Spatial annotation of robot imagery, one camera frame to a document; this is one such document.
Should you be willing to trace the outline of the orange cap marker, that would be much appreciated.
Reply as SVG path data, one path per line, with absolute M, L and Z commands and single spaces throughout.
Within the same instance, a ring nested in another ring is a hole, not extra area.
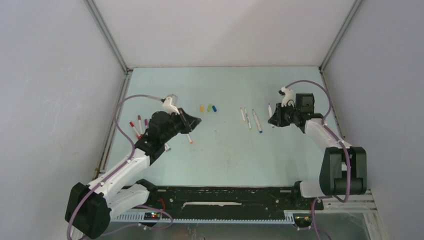
M 193 140 L 192 140 L 192 138 L 191 138 L 191 136 L 190 136 L 190 134 L 189 134 L 189 133 L 188 133 L 188 134 L 186 134 L 186 137 L 187 137 L 187 139 L 188 139 L 189 143 L 190 143 L 190 144 L 193 144 Z

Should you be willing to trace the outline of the light green pen cap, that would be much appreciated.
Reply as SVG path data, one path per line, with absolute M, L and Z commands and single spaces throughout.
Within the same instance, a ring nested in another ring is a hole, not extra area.
M 210 112 L 210 111 L 211 111 L 212 106 L 213 106 L 213 105 L 212 105 L 211 103 L 208 105 L 208 107 L 207 107 L 207 112 Z

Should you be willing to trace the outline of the large blue marker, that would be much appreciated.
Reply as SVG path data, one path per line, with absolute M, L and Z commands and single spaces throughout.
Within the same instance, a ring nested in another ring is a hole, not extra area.
M 261 123 L 259 121 L 258 115 L 257 115 L 257 113 L 256 113 L 256 111 L 254 109 L 252 109 L 252 114 L 253 114 L 253 117 L 254 117 L 254 120 L 255 120 L 255 123 L 256 123 L 258 132 L 260 134 L 263 133 L 263 128 L 262 128 Z

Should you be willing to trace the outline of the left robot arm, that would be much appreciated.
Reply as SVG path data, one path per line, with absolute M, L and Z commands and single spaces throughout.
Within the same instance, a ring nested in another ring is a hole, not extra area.
M 137 205 L 156 206 L 156 192 L 138 183 L 128 189 L 123 187 L 165 152 L 169 140 L 178 134 L 191 133 L 201 121 L 182 108 L 172 113 L 155 112 L 129 155 L 90 183 L 79 182 L 72 187 L 65 212 L 67 238 L 71 238 L 71 228 L 75 227 L 86 237 L 96 239 L 106 231 L 112 219 L 127 210 Z

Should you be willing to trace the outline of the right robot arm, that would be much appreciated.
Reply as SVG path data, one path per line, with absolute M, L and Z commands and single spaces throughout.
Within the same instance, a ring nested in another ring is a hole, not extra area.
M 284 88 L 268 123 L 275 127 L 295 125 L 323 151 L 319 178 L 299 182 L 291 194 L 291 204 L 304 209 L 311 198 L 363 195 L 367 191 L 367 153 L 340 139 L 328 126 L 322 114 L 315 112 L 311 93 L 294 93 Z

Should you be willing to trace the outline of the yellow pen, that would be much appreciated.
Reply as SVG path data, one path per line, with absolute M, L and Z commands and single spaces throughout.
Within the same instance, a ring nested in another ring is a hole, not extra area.
M 241 112 L 241 115 L 242 115 L 243 122 L 246 123 L 247 122 L 246 115 L 245 115 L 244 109 L 242 107 L 240 107 L 240 112 Z

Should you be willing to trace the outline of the light green pen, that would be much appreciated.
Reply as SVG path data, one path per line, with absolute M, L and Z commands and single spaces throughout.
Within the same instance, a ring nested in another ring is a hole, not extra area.
M 249 118 L 249 115 L 248 115 L 248 111 L 247 111 L 246 108 L 244 108 L 244 115 L 245 115 L 245 118 L 246 118 L 246 122 L 248 124 L 248 128 L 249 128 L 249 130 L 251 130 L 252 124 L 251 124 L 251 121 L 250 121 L 250 118 Z

